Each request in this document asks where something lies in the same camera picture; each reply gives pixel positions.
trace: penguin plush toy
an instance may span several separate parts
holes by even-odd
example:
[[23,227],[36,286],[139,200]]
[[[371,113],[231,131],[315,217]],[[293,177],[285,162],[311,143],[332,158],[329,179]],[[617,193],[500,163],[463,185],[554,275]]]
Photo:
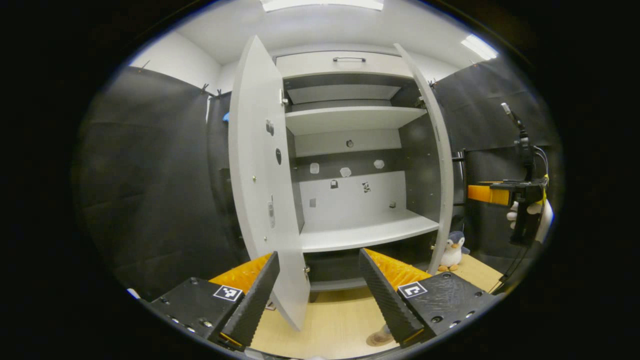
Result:
[[458,264],[462,260],[462,254],[469,253],[469,249],[462,246],[464,243],[465,235],[462,231],[452,231],[449,234],[449,239],[447,240],[444,254],[442,254],[438,271],[456,271],[458,269]]

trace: white cabinet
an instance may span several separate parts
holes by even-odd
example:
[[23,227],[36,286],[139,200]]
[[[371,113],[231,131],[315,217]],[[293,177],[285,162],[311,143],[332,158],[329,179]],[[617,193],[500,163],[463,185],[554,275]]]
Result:
[[412,78],[402,57],[362,51],[317,51],[276,58],[284,79],[323,74],[379,74]]
[[[396,47],[403,57],[326,51],[281,56],[274,64],[253,37],[239,61],[229,120],[237,216],[252,258],[278,251],[280,275],[271,298],[295,329],[302,328],[310,291],[303,253],[356,250],[426,233],[437,233],[432,263],[444,251],[453,205],[448,135],[424,76]],[[345,85],[355,87],[337,97],[326,96],[334,88],[317,90]],[[378,85],[387,88],[367,89]],[[296,90],[300,97],[292,99]],[[374,93],[381,97],[369,98]],[[302,95],[305,110],[296,111]],[[426,109],[414,106],[420,95]],[[429,127],[418,135],[433,149],[433,166],[422,172],[405,159],[401,143],[416,121]],[[415,201],[408,199],[422,189],[407,188],[416,182],[405,176],[437,189],[432,215],[412,211]],[[294,200],[298,186],[301,200]],[[318,288],[354,284],[362,282],[328,281]]]

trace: door handle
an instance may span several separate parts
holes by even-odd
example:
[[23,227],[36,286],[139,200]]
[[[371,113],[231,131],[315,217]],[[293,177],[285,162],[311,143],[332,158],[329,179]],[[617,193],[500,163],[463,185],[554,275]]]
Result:
[[338,62],[338,59],[360,59],[360,60],[362,60],[362,62],[367,61],[367,59],[365,59],[365,58],[357,58],[357,57],[354,57],[354,56],[338,56],[336,58],[333,58],[333,60],[335,62]]

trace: cabinet door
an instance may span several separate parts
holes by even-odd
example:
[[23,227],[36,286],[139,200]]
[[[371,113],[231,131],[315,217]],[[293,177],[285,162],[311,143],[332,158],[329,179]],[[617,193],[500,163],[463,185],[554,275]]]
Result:
[[427,79],[416,65],[416,62],[402,46],[400,46],[400,44],[394,44],[394,46],[403,57],[404,62],[413,74],[415,82],[420,87],[420,94],[427,106],[433,132],[436,134],[436,146],[438,147],[438,157],[440,158],[440,189],[442,191],[440,198],[442,203],[440,204],[436,248],[431,256],[431,262],[428,268],[429,274],[435,275],[440,260],[442,259],[442,254],[444,253],[445,244],[449,238],[451,217],[453,214],[453,162],[451,160],[451,145],[449,145],[449,134],[447,134],[442,112],[440,112],[440,107]]
[[309,295],[289,170],[282,76],[258,37],[236,70],[229,113],[229,164],[236,212],[252,259],[277,251],[271,300],[296,330]]

